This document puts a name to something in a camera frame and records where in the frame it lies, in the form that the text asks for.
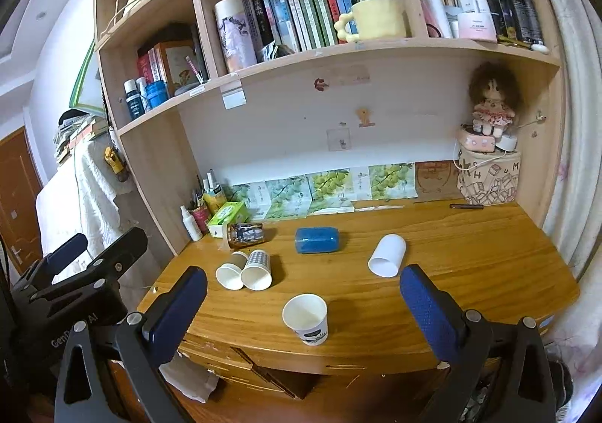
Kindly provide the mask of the white panda paper cup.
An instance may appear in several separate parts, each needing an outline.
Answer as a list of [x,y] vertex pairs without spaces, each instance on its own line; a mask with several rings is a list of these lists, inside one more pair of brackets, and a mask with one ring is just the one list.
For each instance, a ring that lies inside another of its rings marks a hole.
[[289,299],[281,319],[307,346],[319,346],[328,338],[328,305],[318,295],[301,294]]

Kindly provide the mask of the plain white plastic cup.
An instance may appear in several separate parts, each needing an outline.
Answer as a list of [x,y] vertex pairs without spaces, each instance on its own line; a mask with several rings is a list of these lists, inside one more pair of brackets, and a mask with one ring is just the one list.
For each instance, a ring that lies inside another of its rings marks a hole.
[[368,259],[368,269],[379,277],[395,277],[406,253],[405,239],[395,233],[382,237]]

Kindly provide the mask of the brown sleeve paper cup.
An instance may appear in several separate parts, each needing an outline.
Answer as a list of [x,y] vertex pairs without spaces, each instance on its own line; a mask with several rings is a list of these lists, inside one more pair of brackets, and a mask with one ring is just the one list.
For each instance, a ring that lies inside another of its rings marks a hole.
[[215,270],[217,282],[226,290],[239,291],[244,288],[241,275],[248,256],[244,252],[233,252],[224,264]]

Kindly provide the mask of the grey checked paper cup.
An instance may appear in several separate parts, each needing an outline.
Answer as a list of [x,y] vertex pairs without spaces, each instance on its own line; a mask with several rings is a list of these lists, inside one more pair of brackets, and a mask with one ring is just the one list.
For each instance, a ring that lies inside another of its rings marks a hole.
[[264,250],[254,250],[241,272],[241,281],[254,292],[267,290],[272,283],[271,255]]

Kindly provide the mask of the blue plastic cup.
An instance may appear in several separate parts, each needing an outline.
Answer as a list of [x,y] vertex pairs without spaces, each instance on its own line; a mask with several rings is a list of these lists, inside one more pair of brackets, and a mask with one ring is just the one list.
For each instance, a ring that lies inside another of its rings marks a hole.
[[295,234],[295,249],[303,255],[333,253],[339,243],[339,231],[331,226],[301,227]]

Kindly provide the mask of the row of upright books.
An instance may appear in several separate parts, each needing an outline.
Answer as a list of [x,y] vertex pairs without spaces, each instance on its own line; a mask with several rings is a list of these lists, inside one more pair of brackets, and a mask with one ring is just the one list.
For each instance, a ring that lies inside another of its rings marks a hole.
[[240,0],[258,62],[340,44],[335,23],[363,0]]

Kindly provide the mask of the white lace cloth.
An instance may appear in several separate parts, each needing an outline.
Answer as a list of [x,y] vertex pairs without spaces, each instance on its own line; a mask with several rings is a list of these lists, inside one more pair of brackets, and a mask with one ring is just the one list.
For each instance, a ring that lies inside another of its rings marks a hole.
[[105,161],[105,149],[111,144],[108,135],[80,142],[37,196],[45,255],[77,233],[88,241],[82,254],[51,276],[53,285],[85,270],[106,247],[140,224],[129,204],[133,181],[120,182]]

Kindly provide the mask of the white spray bottle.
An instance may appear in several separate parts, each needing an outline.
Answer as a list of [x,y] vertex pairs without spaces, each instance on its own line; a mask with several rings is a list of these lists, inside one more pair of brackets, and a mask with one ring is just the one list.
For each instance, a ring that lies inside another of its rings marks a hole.
[[195,217],[192,215],[191,212],[189,212],[185,205],[181,206],[181,215],[182,223],[184,224],[185,229],[188,232],[191,240],[193,242],[200,241],[203,237],[202,230],[199,229]]

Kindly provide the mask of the black pen on desk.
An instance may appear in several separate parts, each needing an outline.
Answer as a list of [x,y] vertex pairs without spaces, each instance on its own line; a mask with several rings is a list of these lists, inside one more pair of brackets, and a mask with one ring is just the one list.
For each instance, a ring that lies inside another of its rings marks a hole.
[[451,203],[449,204],[451,209],[460,209],[460,210],[483,210],[485,206],[480,204],[460,204],[460,203]]

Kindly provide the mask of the yellow toy on hook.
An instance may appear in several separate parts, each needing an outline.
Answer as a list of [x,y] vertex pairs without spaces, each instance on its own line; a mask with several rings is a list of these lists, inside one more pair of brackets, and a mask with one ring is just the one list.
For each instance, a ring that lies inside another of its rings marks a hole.
[[105,148],[104,160],[119,180],[119,183],[124,183],[129,179],[129,171],[126,163],[122,160],[115,147],[107,146]]

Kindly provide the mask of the red pen holder can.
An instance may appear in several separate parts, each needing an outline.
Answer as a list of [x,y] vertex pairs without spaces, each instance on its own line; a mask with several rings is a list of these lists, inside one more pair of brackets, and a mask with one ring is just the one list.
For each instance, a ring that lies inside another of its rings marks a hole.
[[210,222],[211,214],[210,214],[210,211],[207,208],[207,206],[206,205],[198,206],[191,211],[191,214],[193,215],[193,217],[197,223],[197,226],[199,227],[199,229],[201,230],[203,235],[208,235],[209,229],[208,229],[207,224],[208,224],[208,222]]

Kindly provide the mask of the green tissue box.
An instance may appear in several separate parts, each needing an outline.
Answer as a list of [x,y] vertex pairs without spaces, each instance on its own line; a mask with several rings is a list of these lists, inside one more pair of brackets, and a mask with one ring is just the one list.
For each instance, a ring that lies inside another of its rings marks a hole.
[[213,239],[222,239],[228,224],[244,223],[251,215],[244,202],[227,202],[207,222],[209,235]]

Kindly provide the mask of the brown kraft paper card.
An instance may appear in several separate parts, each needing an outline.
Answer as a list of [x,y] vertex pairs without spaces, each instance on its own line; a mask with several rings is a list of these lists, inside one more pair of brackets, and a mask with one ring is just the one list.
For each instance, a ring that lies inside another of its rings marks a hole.
[[418,162],[415,165],[418,202],[461,199],[458,169],[451,160]]

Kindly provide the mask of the yellow container with tubes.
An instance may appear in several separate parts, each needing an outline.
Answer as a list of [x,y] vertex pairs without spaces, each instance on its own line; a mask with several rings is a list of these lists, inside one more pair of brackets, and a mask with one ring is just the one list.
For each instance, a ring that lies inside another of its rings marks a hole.
[[221,187],[221,184],[215,178],[213,170],[208,170],[203,180],[203,199],[212,215],[215,215],[225,203],[228,202],[227,196]]

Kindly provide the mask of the green grape leaflet strip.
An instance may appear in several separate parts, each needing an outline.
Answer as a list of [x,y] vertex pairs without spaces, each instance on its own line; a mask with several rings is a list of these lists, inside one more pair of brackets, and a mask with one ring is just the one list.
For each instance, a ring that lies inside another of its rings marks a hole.
[[225,188],[228,199],[243,202],[254,220],[285,220],[348,213],[361,201],[414,199],[416,166],[390,163],[337,168],[279,180]]

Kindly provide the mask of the dark blue bottle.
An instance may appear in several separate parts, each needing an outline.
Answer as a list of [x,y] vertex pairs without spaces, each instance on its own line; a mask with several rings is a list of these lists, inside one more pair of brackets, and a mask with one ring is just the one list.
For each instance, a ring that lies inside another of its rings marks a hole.
[[128,107],[129,115],[132,120],[135,120],[145,112],[142,95],[138,89],[137,82],[133,79],[127,80],[123,83],[123,89],[126,93],[126,106]]

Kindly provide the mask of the blue jar on shelf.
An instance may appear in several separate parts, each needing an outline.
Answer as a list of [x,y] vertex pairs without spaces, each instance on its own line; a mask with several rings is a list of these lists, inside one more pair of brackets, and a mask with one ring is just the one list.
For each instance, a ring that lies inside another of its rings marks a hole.
[[167,87],[165,85],[165,82],[162,80],[149,83],[145,87],[145,91],[147,107],[149,109],[158,107],[162,103],[165,103],[169,98]]

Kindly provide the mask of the brown-haired rag doll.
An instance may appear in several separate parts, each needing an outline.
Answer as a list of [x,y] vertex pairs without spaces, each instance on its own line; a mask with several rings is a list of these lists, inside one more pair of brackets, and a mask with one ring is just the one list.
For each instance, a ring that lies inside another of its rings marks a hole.
[[484,62],[473,71],[468,95],[473,104],[473,131],[499,140],[514,123],[521,101],[515,75],[506,65]]

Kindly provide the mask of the wooden bookshelf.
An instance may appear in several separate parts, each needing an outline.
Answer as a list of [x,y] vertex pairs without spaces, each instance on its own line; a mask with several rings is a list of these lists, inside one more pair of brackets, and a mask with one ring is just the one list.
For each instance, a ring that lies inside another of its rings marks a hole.
[[[95,0],[107,107],[138,190],[172,254],[189,237],[179,209],[202,173],[263,182],[333,168],[449,160],[469,114],[471,72],[502,62],[519,83],[517,203],[542,224],[564,120],[560,35],[550,0],[534,0],[547,53],[427,33],[420,0],[399,0],[406,37],[338,44],[230,72],[213,9],[219,0]],[[205,85],[130,118],[122,85],[138,51],[171,23],[193,26]]]

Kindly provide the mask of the white floral tumbler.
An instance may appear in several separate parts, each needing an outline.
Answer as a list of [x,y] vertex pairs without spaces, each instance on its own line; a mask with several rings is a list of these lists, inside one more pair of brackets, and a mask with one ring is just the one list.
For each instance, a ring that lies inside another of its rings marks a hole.
[[242,0],[221,0],[214,6],[214,15],[228,72],[256,65],[256,53]]

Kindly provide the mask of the pink cosmetic box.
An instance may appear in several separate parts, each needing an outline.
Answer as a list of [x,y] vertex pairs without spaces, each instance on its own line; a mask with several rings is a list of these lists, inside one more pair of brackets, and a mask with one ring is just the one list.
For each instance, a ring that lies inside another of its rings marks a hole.
[[459,38],[497,42],[497,32],[490,13],[461,13],[457,16],[457,22]]

